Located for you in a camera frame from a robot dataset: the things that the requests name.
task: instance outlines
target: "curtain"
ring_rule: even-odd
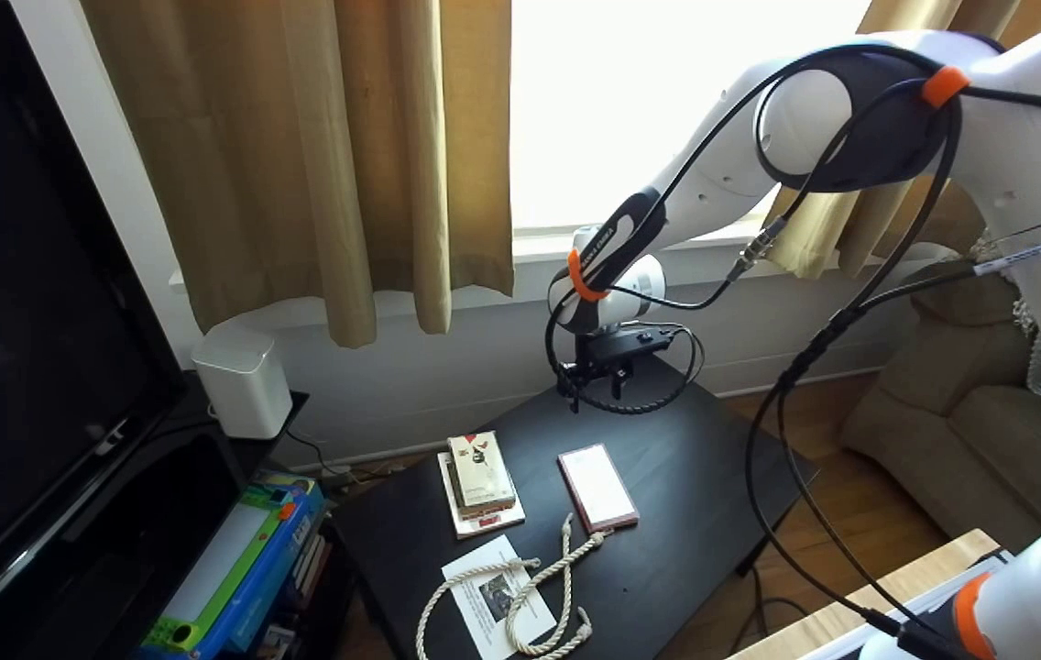
[[[1041,35],[1041,0],[871,0],[859,35],[877,31],[957,31],[979,35],[1003,49]],[[783,228],[769,260],[798,278],[818,278],[838,264],[862,273],[871,256],[886,256],[910,230],[926,176],[851,194],[810,194]],[[792,190],[777,194],[769,217],[792,207]],[[968,249],[983,230],[979,208],[959,187],[946,187],[924,239]]]
[[[82,0],[210,329],[373,291],[510,293],[510,0]]]

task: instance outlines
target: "table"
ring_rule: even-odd
[[[882,590],[890,590],[896,597],[915,597],[939,583],[946,583],[948,577],[965,574],[968,565],[974,565],[979,559],[992,554],[998,544],[987,533],[968,533],[957,537],[952,544],[915,559],[913,565],[901,565],[899,574],[882,577]],[[851,603],[868,604],[868,608],[890,608],[871,586],[862,586],[851,596]],[[838,635],[862,626],[862,620],[844,608],[844,604],[824,604],[781,631],[775,631],[769,638],[749,647],[746,653],[737,653],[735,660],[775,660],[775,656],[802,656],[813,653],[818,647],[836,643]]]
[[[623,405],[654,405],[673,387],[670,366],[645,363],[626,383]],[[571,411],[551,388],[494,422],[523,504],[523,526],[506,528],[521,559],[555,561],[562,554],[567,493],[555,459],[571,448],[604,445],[637,508],[637,528],[611,537],[574,570],[574,603],[594,620],[594,638],[574,656],[658,656],[711,590],[752,565],[765,537],[749,510],[746,429],[700,387],[654,416]],[[798,493],[775,437],[756,445],[756,484],[777,528]],[[401,656],[413,656],[419,612],[439,570],[491,539],[456,539],[433,459],[341,504],[330,537]],[[543,597],[556,612],[562,579],[551,579]],[[433,616],[428,653],[478,656],[452,603]]]

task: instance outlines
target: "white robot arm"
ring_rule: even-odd
[[[567,260],[574,376],[666,337],[611,337],[600,310],[631,264],[746,217],[775,184],[862,190],[952,158],[1041,326],[1041,36],[998,53],[959,35],[882,35],[749,71],[683,158]],[[1041,544],[948,603],[972,656],[1041,656]]]

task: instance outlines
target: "window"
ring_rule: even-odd
[[[516,0],[515,228],[527,249],[604,222],[749,65],[855,35],[864,0]]]

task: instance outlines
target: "black table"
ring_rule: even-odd
[[[623,405],[654,405],[673,387],[670,366],[645,363],[626,383]],[[749,508],[746,429],[700,387],[654,416],[594,407],[574,416],[551,388],[494,422],[523,504],[523,526],[506,528],[521,559],[551,565],[562,554],[567,493],[555,467],[556,455],[604,445],[636,497],[637,528],[611,537],[574,570],[574,603],[594,620],[594,638],[574,656],[658,656],[711,590],[756,559],[765,537]],[[769,526],[797,504],[783,464],[783,448],[758,437],[756,493]],[[419,464],[348,499],[330,537],[401,656],[413,656],[419,612],[439,570],[494,539],[456,539],[438,464]],[[562,579],[551,579],[543,597],[556,612]],[[452,597],[433,616],[428,656],[478,656]]]

